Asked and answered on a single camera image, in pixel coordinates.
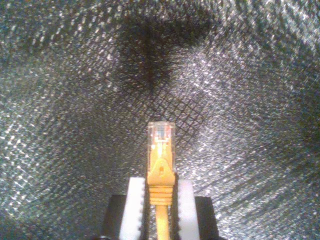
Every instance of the silver mesh surface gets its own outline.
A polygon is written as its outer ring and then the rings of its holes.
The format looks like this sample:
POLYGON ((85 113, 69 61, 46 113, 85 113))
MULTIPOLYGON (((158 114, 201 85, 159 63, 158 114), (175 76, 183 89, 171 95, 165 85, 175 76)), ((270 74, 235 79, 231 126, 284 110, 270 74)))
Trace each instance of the silver mesh surface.
MULTIPOLYGON (((315 0, 0 3, 0 239, 88 239, 147 124, 220 235, 319 239, 315 0)), ((152 225, 150 239, 155 239, 152 225)))

